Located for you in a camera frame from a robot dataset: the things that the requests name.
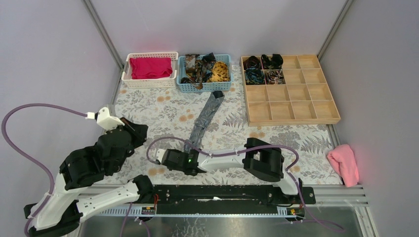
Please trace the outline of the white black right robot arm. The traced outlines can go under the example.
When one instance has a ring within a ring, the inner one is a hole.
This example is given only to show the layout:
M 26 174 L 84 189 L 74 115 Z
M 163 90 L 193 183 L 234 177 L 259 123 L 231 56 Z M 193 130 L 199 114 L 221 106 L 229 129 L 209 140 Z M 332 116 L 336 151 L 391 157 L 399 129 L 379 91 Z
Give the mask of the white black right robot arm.
M 242 168 L 259 180 L 275 183 L 284 199 L 296 203 L 303 197 L 300 181 L 288 175 L 281 147 L 256 138 L 248 138 L 238 148 L 201 150 L 191 148 L 188 152 L 176 149 L 159 149 L 158 162 L 169 170 L 196 176 L 213 170 Z

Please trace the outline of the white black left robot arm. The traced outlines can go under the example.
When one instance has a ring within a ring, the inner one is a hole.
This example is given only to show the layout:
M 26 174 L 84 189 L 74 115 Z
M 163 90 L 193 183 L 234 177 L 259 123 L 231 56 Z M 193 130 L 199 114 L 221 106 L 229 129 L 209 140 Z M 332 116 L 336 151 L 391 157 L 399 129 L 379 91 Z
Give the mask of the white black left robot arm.
M 147 125 L 126 118 L 121 121 L 94 145 L 72 151 L 59 167 L 52 193 L 24 207 L 28 236 L 62 237 L 104 210 L 129 202 L 147 203 L 153 198 L 154 187 L 146 175 L 105 193 L 79 197 L 94 183 L 119 172 L 125 160 L 145 143 Z

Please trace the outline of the grey leaf pattern tie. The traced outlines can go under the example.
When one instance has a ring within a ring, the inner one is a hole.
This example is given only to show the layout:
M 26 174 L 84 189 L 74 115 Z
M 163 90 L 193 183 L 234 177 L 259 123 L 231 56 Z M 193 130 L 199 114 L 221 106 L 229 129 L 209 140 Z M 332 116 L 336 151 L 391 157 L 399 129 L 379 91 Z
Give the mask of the grey leaf pattern tie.
M 224 100 L 224 93 L 222 91 L 214 91 L 210 94 L 206 104 L 194 123 L 194 127 L 188 139 L 189 143 L 184 145 L 184 151 L 190 152 L 192 146 L 199 148 L 202 143 L 203 136 L 209 124 L 212 121 L 215 113 L 218 111 Z

